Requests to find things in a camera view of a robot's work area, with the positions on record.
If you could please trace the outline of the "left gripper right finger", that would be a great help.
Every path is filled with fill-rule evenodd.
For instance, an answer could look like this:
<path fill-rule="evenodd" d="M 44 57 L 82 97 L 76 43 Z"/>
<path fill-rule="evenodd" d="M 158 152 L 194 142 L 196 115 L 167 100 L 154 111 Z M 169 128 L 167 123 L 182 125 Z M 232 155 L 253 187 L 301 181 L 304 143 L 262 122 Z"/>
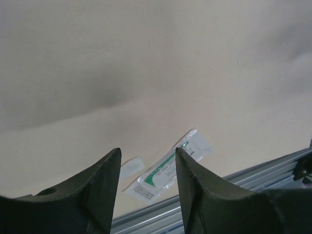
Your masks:
<path fill-rule="evenodd" d="M 236 186 L 175 150 L 179 200 L 187 234 L 310 234 L 312 191 L 255 193 Z"/>

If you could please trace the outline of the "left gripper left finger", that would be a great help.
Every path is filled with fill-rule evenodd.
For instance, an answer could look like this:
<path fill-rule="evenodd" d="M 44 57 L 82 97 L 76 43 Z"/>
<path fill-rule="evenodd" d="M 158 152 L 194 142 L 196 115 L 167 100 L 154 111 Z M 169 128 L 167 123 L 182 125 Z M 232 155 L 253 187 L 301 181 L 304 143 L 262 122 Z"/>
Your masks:
<path fill-rule="evenodd" d="M 108 234 L 111 231 L 121 150 L 37 195 L 0 198 L 2 234 Z"/>

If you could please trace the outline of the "green suture packet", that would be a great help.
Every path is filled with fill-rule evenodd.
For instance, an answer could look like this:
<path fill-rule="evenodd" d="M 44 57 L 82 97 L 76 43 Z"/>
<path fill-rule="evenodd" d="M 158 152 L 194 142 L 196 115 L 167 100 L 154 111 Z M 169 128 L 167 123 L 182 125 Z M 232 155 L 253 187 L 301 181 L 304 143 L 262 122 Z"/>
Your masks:
<path fill-rule="evenodd" d="M 183 149 L 196 162 L 213 151 L 206 138 L 193 128 L 165 156 L 126 188 L 124 193 L 148 205 L 153 204 L 176 182 L 176 148 Z"/>

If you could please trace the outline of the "small clear sachet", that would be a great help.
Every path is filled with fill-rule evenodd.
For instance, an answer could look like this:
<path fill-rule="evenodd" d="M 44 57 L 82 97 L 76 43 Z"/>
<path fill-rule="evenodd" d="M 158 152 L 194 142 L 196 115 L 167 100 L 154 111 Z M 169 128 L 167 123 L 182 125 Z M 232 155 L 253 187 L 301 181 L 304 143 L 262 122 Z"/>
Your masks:
<path fill-rule="evenodd" d="M 135 157 L 127 161 L 120 169 L 120 178 L 127 178 L 139 171 L 142 171 L 145 165 L 140 157 Z"/>

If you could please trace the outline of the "beige cloth mat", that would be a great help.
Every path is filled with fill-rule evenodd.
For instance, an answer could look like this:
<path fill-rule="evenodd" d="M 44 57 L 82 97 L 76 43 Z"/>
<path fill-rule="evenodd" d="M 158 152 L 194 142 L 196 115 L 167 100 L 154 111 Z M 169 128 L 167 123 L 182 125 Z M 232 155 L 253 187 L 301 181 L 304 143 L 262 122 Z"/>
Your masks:
<path fill-rule="evenodd" d="M 220 176 L 308 147 L 311 1 L 1 1 L 1 195 L 116 147 L 149 168 L 191 128 Z"/>

